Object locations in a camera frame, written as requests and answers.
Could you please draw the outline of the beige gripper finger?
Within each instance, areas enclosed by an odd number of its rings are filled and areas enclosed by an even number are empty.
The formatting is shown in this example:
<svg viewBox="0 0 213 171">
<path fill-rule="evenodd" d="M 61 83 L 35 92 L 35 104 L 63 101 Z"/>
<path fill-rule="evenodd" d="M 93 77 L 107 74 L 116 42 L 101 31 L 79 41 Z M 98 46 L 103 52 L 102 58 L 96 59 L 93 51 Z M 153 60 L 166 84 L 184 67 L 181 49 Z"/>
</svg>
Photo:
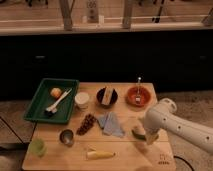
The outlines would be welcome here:
<svg viewBox="0 0 213 171">
<path fill-rule="evenodd" d="M 146 143 L 148 145 L 151 145 L 158 139 L 158 137 L 159 137 L 159 135 L 157 133 L 155 133 L 155 134 L 146 133 L 145 134 Z"/>
</svg>

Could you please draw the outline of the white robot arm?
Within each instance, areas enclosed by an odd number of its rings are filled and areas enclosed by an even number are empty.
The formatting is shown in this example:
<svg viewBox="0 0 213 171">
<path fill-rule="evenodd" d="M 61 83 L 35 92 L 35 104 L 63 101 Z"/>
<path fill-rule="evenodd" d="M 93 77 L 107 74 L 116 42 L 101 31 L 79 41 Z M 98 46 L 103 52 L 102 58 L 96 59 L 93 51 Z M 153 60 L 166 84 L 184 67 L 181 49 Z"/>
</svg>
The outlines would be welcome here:
<svg viewBox="0 0 213 171">
<path fill-rule="evenodd" d="M 175 116 L 176 111 L 175 102 L 169 98 L 161 99 L 146 111 L 142 125 L 147 142 L 153 143 L 152 136 L 164 129 L 213 155 L 213 128 Z"/>
</svg>

